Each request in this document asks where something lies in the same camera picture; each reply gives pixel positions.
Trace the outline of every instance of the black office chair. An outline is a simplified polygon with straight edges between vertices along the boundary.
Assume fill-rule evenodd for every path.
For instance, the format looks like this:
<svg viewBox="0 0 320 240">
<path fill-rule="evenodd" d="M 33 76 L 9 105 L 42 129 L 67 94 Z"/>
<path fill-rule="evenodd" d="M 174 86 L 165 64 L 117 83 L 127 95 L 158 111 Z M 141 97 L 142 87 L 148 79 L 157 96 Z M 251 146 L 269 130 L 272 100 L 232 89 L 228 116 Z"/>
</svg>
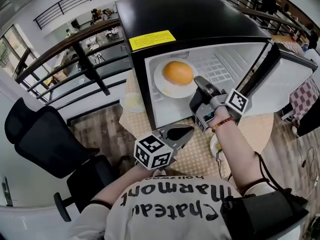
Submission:
<svg viewBox="0 0 320 240">
<path fill-rule="evenodd" d="M 67 127 L 58 111 L 44 106 L 37 112 L 29 109 L 22 98 L 11 108 L 4 130 L 16 152 L 62 179 L 69 174 L 67 185 L 71 197 L 62 200 L 54 194 L 55 204 L 64 221 L 71 221 L 66 207 L 75 203 L 81 212 L 105 186 L 119 177 L 117 167 L 98 155 L 99 148 L 82 146 Z M 128 156 L 122 157 L 117 165 Z"/>
</svg>

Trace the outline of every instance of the window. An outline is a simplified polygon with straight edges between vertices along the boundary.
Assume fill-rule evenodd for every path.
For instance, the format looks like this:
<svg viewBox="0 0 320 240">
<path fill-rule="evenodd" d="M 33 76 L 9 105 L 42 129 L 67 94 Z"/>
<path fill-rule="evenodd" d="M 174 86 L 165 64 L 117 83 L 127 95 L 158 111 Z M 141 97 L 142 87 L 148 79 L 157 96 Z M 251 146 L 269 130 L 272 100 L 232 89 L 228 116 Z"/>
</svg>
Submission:
<svg viewBox="0 0 320 240">
<path fill-rule="evenodd" d="M 22 39 L 20 34 L 14 25 L 12 25 L 8 31 L 0 38 L 0 66 L 6 71 L 12 78 L 17 75 L 18 64 L 28 49 L 27 44 Z M 29 66 L 37 57 L 30 52 L 25 60 L 25 66 Z M 41 66 L 35 70 L 31 75 L 25 78 L 20 84 L 25 90 L 34 85 L 37 81 L 43 78 L 48 71 Z M 29 93 L 36 97 L 45 92 L 49 87 L 45 84 L 39 84 L 35 89 L 29 91 Z M 39 100 L 42 102 L 48 102 L 50 94 L 47 93 Z"/>
<path fill-rule="evenodd" d="M 14 26 L 9 28 L 9 30 L 4 34 L 4 37 L 7 39 L 8 43 L 18 54 L 18 56 L 22 57 L 22 55 L 24 55 L 28 47 L 26 43 L 22 40 L 16 28 Z"/>
</svg>

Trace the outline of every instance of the black strap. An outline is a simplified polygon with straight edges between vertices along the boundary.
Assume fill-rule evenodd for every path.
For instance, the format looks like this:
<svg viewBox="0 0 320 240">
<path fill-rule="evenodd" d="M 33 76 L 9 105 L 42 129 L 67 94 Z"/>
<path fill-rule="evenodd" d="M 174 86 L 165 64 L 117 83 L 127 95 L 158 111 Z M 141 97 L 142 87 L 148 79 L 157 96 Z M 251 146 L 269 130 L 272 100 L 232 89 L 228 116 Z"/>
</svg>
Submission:
<svg viewBox="0 0 320 240">
<path fill-rule="evenodd" d="M 261 183 L 261 182 L 266 182 L 266 183 L 269 183 L 270 180 L 268 178 L 260 178 L 254 182 L 251 182 L 250 184 L 248 184 L 245 189 L 243 191 L 241 191 L 241 195 L 243 196 L 250 188 L 252 188 L 253 186 Z"/>
<path fill-rule="evenodd" d="M 107 202 L 105 202 L 105 201 L 101 201 L 101 200 L 91 200 L 91 201 L 89 202 L 88 206 L 91 205 L 91 204 L 102 205 L 102 206 L 104 206 L 104 207 L 107 207 L 109 210 L 111 210 L 111 208 L 112 208 L 112 205 L 111 205 L 111 204 L 109 204 L 109 203 L 107 203 Z"/>
</svg>

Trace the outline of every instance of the black mini fridge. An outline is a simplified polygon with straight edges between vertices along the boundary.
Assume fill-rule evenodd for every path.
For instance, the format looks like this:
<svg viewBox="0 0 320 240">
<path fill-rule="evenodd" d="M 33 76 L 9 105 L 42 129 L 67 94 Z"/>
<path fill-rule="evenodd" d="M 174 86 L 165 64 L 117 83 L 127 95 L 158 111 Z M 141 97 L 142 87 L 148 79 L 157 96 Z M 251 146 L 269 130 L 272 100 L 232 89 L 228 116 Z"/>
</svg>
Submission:
<svg viewBox="0 0 320 240">
<path fill-rule="evenodd" d="M 192 115 L 195 83 L 168 83 L 162 72 L 169 62 L 186 63 L 194 76 L 219 89 L 243 90 L 250 116 L 284 107 L 290 93 L 317 68 L 288 51 L 281 57 L 283 47 L 273 45 L 268 33 L 222 0 L 122 0 L 116 7 L 153 130 Z M 286 65 L 287 60 L 294 65 Z M 288 72 L 294 77 L 287 79 Z"/>
</svg>

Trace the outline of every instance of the hand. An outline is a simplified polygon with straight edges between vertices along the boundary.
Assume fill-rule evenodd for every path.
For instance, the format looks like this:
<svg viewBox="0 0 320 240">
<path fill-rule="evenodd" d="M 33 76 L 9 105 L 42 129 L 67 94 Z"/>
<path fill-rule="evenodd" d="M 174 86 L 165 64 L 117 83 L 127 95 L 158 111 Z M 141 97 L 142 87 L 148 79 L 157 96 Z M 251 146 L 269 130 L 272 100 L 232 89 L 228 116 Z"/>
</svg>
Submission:
<svg viewBox="0 0 320 240">
<path fill-rule="evenodd" d="M 214 119 L 207 123 L 210 128 L 215 127 L 215 125 L 219 124 L 221 121 L 230 117 L 226 106 L 219 106 L 214 113 L 215 113 Z"/>
</svg>

